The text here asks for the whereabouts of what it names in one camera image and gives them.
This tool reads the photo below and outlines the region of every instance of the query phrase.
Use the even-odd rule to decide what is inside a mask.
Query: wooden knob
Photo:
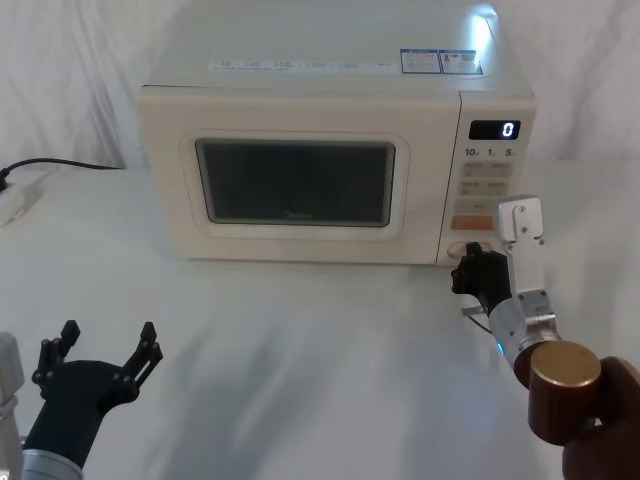
[[[529,427],[554,445],[579,434],[593,416],[601,366],[598,357],[573,342],[547,342],[531,355]]]

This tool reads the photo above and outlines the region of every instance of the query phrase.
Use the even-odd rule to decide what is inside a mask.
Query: white tabletop
[[[561,334],[640,364],[637,165],[528,166],[524,183],[543,197]],[[105,418],[86,478],[560,477],[448,269],[177,260],[147,172],[57,174],[29,193],[0,229],[0,329],[25,374],[68,319],[69,361],[123,364],[145,321],[164,352]],[[19,399],[24,434],[42,400],[30,381]]]

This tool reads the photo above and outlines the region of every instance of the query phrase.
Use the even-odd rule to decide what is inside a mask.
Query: white microwave
[[[185,258],[442,264],[497,247],[535,99],[494,11],[199,1],[138,99]]]

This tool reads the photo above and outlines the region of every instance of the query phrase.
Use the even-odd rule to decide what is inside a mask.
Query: black cable
[[[72,167],[89,168],[92,170],[120,170],[118,167],[74,162],[73,160],[60,160],[58,158],[30,158],[29,160],[21,160],[0,170],[0,192],[7,188],[7,177],[13,170],[24,167],[25,165],[33,165],[34,163],[56,163],[58,165],[70,165]]]
[[[482,330],[484,330],[485,332],[487,332],[489,335],[493,335],[493,332],[491,330],[489,330],[487,327],[485,327],[484,325],[482,325],[479,321],[477,321],[475,318],[473,318],[471,315],[467,315],[467,318],[469,320],[471,320],[473,323],[476,324],[476,326],[480,327]]]

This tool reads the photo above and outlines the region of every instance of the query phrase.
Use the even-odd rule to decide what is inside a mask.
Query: white curtain
[[[187,2],[0,0],[0,165],[144,167],[135,94]],[[640,158],[640,2],[494,6],[538,97],[531,160]]]

